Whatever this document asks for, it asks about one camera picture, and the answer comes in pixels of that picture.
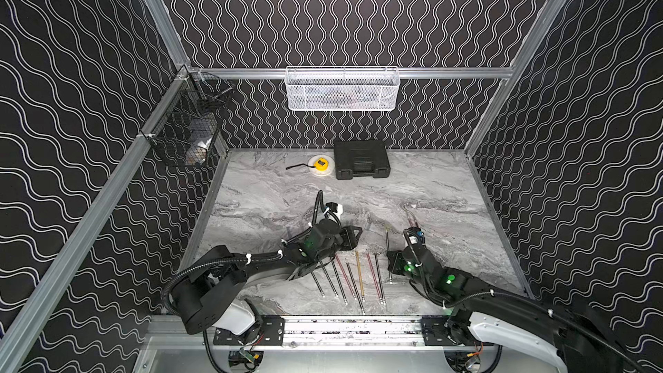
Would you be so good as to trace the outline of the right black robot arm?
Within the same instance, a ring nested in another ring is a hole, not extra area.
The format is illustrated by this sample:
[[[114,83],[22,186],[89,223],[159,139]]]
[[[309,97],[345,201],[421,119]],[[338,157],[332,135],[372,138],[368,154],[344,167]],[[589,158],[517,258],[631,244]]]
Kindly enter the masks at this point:
[[[535,357],[559,372],[622,372],[643,367],[591,309],[537,302],[442,265],[424,243],[387,253],[388,271],[446,316],[433,317],[425,336],[453,345],[500,345]]]

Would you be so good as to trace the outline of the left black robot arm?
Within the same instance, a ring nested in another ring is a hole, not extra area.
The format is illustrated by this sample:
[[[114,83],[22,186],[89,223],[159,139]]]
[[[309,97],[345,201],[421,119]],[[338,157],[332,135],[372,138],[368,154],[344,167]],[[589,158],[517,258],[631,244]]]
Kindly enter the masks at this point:
[[[243,289],[297,280],[324,268],[337,252],[355,250],[364,232],[342,224],[338,208],[324,202],[319,190],[310,226],[283,240],[278,250],[242,255],[224,245],[210,249],[165,284],[162,305],[181,318],[187,333],[202,333],[222,318]]]

